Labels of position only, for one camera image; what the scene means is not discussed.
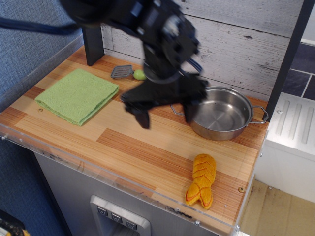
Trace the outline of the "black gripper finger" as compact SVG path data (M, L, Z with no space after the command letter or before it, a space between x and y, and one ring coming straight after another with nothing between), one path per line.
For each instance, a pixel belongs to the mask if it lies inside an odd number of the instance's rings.
M136 121L142 128L144 129L150 128L150 118L147 111L132 108L131 113L135 116Z
M191 123L197 111L197 104L184 103L183 108L184 108L184 116L185 116L186 123Z

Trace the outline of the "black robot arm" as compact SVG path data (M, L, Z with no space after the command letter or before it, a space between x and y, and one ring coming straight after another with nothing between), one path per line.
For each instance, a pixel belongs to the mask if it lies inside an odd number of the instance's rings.
M141 127L150 127L149 110L180 103L191 122L206 97L207 82L199 79L202 67L195 28L171 0L63 0L62 7L76 23L94 27L105 23L142 41L146 79L123 93L121 101ZM197 73L187 73L189 63Z

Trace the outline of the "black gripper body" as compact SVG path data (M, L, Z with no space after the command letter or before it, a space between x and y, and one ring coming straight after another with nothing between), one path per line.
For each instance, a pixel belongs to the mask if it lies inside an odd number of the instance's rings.
M206 98L208 81L200 79L198 74L178 74L178 78L166 84L155 83L146 79L140 85L124 92L121 101L130 113L148 112L149 110L180 103L192 106Z

